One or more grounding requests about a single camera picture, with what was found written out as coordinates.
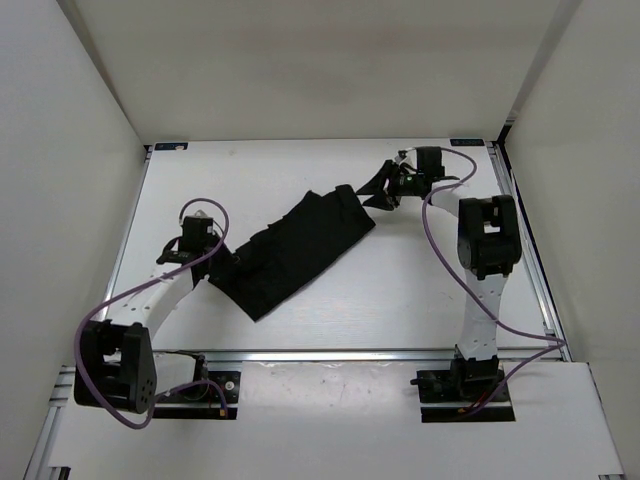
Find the black skirt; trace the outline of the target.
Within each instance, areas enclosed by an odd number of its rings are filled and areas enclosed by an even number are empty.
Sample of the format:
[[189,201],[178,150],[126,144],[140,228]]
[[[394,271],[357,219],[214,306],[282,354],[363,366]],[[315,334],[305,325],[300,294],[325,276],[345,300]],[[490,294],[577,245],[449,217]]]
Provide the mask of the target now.
[[305,194],[234,252],[222,247],[208,281],[257,322],[315,280],[375,227],[353,188]]

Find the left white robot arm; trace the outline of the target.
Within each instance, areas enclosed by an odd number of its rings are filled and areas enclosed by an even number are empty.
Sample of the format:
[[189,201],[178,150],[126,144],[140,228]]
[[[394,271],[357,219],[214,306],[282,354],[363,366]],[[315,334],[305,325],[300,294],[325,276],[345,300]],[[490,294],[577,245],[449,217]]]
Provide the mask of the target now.
[[89,320],[80,329],[75,401],[103,407],[133,429],[140,426],[125,412],[151,416],[157,403],[168,400],[217,402],[219,416],[229,417],[225,387],[230,383],[210,378],[203,354],[153,351],[162,324],[207,278],[209,253],[224,246],[224,230],[204,212],[180,223],[182,234],[163,248],[149,286],[127,294],[112,318]]

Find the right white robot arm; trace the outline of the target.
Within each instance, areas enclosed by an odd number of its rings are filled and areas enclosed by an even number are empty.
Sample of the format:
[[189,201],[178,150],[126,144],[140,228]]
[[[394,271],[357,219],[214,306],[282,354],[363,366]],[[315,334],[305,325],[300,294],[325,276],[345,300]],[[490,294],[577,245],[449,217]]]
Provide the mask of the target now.
[[402,197],[419,197],[457,218],[457,255],[467,297],[449,387],[458,398],[470,400],[498,381],[496,318],[522,246],[514,199],[475,198],[464,187],[463,180],[445,173],[440,160],[417,168],[387,160],[356,194],[366,197],[366,207],[385,211],[397,208]]

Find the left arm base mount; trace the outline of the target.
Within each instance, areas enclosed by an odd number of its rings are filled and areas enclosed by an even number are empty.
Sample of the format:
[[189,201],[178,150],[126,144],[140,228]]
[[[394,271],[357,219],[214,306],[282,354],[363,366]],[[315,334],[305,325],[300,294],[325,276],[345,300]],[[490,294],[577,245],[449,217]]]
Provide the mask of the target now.
[[241,371],[211,364],[203,353],[184,350],[154,355],[157,388],[153,418],[236,420]]

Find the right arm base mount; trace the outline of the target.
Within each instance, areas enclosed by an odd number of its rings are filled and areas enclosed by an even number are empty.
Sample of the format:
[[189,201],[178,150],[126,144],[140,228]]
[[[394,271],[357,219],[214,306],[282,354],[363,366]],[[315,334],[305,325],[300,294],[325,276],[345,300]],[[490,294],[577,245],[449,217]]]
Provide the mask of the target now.
[[498,368],[493,380],[462,381],[450,370],[418,370],[410,385],[417,388],[422,423],[514,422],[509,389],[497,387],[505,377]]

